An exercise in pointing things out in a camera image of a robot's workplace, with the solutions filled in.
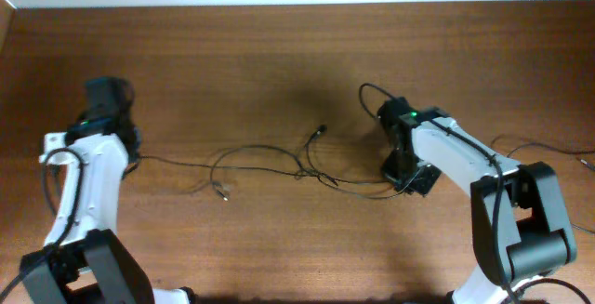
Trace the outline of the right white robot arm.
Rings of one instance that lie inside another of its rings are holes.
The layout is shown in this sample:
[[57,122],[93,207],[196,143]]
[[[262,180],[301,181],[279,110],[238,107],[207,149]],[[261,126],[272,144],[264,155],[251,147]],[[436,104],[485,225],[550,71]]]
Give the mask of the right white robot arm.
[[576,260],[573,227],[555,171],[523,165],[466,133],[439,108],[387,100],[377,119],[392,151],[381,167],[395,189],[427,195],[441,175],[471,206],[477,267],[450,303],[517,303],[521,292]]

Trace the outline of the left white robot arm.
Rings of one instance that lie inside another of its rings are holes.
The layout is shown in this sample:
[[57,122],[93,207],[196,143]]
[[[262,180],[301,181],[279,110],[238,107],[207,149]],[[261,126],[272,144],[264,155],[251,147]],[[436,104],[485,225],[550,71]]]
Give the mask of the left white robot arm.
[[103,76],[85,88],[77,120],[45,136],[42,169],[63,166],[66,177],[52,228],[22,257],[19,281],[34,303],[193,303],[187,287],[153,287],[116,235],[120,185],[139,164],[132,85]]

